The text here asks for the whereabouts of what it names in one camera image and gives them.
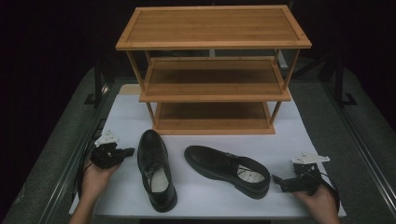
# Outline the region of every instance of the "black dress shoe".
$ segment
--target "black dress shoe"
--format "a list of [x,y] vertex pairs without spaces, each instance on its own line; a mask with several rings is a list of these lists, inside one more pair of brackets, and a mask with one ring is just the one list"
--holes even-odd
[[238,157],[211,147],[191,146],[184,151],[189,165],[199,174],[233,184],[248,197],[263,198],[270,186],[270,173],[247,157]]
[[153,130],[145,131],[140,138],[137,165],[154,209],[158,212],[173,209],[177,193],[172,183],[168,152],[160,135]]

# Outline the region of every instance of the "person's arm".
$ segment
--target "person's arm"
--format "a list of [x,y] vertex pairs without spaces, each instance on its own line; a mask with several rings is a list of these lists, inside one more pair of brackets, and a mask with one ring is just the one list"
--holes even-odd
[[82,180],[82,192],[76,210],[69,220],[69,224],[91,223],[93,208],[100,195],[105,191],[111,175],[119,165],[110,169],[101,169],[94,164],[86,168]]
[[306,195],[302,191],[293,192],[292,194],[306,204],[312,217],[319,224],[340,223],[334,197],[323,185],[320,185],[312,196]]

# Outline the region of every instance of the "shoe heel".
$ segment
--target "shoe heel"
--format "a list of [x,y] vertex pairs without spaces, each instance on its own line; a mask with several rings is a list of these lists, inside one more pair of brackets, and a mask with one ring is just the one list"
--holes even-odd
[[244,189],[244,188],[242,188],[240,186],[237,186],[237,185],[234,185],[234,187],[236,189],[238,189],[239,191],[241,191],[242,193],[244,193],[245,195],[247,195],[248,197],[250,197],[252,199],[257,199],[257,200],[258,199],[262,199],[268,192],[268,189],[265,190],[264,192],[252,192],[252,191],[249,191],[249,190]]

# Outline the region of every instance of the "wooden shoe rack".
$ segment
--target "wooden shoe rack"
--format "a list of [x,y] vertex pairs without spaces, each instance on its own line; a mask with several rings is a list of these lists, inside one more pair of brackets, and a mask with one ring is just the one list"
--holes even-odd
[[[126,51],[153,129],[160,134],[268,134],[300,49],[311,43],[287,6],[137,7],[117,50]],[[151,57],[151,50],[274,49],[273,56]],[[281,49],[295,49],[282,77]],[[145,51],[142,77],[134,51]],[[267,102],[276,102],[272,112]],[[151,103],[157,103],[154,112]]]

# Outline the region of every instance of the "white tabletop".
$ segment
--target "white tabletop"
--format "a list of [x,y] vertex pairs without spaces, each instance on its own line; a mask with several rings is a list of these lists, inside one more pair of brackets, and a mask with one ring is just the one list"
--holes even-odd
[[[275,103],[269,103],[270,111]],[[147,107],[138,102],[138,95],[119,94],[111,108],[104,130],[120,138],[118,148],[139,144],[142,133],[151,129]],[[211,180],[196,173],[184,159],[184,150],[191,145],[213,147],[260,162],[271,175],[294,178],[291,159],[302,151],[317,153],[305,130],[294,101],[283,103],[275,120],[276,134],[268,135],[163,135],[168,150],[177,205],[167,213],[156,212],[149,202],[137,167],[136,154],[126,158],[111,177],[106,192],[95,206],[95,215],[161,218],[294,218],[308,217],[302,203],[283,193],[271,180],[267,195],[254,200],[232,184]],[[320,164],[319,169],[326,173]],[[76,198],[70,208],[73,213]],[[343,207],[339,216],[345,216]]]

